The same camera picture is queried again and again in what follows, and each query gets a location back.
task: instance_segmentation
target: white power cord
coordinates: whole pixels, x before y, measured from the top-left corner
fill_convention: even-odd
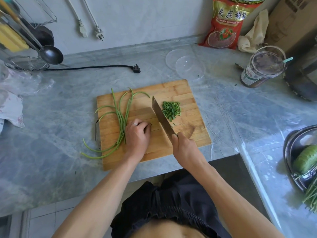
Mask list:
[[[73,12],[74,12],[74,14],[75,14],[75,16],[76,16],[76,18],[78,20],[79,31],[80,31],[81,35],[83,37],[88,37],[88,33],[87,33],[87,31],[86,31],[86,29],[84,27],[84,24],[82,23],[81,19],[79,18],[73,3],[70,0],[67,0],[67,1],[69,2],[70,6],[72,7],[72,10],[73,10]]]
[[[88,8],[88,11],[89,11],[90,15],[91,15],[92,18],[93,18],[93,21],[94,21],[95,25],[96,25],[96,37],[98,37],[101,41],[103,41],[103,38],[104,38],[104,36],[103,36],[103,34],[102,34],[103,32],[102,32],[102,30],[99,28],[99,25],[98,25],[98,23],[97,23],[97,21],[96,21],[96,18],[93,16],[93,12],[92,12],[91,9],[89,8],[89,5],[88,5],[88,3],[87,3],[87,0],[84,0],[84,2],[85,2],[86,6],[87,6],[87,8]]]

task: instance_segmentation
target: cardboard box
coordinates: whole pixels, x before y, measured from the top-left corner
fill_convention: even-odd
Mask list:
[[[281,0],[269,16],[265,42],[296,56],[316,44],[317,0]]]

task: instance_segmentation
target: kitchen knife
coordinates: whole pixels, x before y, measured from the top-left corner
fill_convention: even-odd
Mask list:
[[[156,99],[152,98],[152,109],[154,110],[155,115],[158,118],[158,121],[161,123],[165,133],[167,134],[168,138],[172,142],[172,135],[175,134],[172,126],[168,122],[167,118],[165,117],[163,111],[161,110],[159,104],[157,103]]]

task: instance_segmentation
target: forearm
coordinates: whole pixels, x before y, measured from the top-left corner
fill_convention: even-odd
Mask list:
[[[125,157],[74,208],[53,238],[103,237],[120,204],[138,159]]]
[[[234,238],[284,237],[207,162],[194,169],[192,175],[208,192]]]

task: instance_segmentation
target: black shorts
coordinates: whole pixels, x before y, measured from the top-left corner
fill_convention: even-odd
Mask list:
[[[210,238],[231,238],[205,189],[186,170],[165,179],[161,187],[146,181],[127,198],[111,223],[112,238],[128,238],[152,219],[168,219]]]

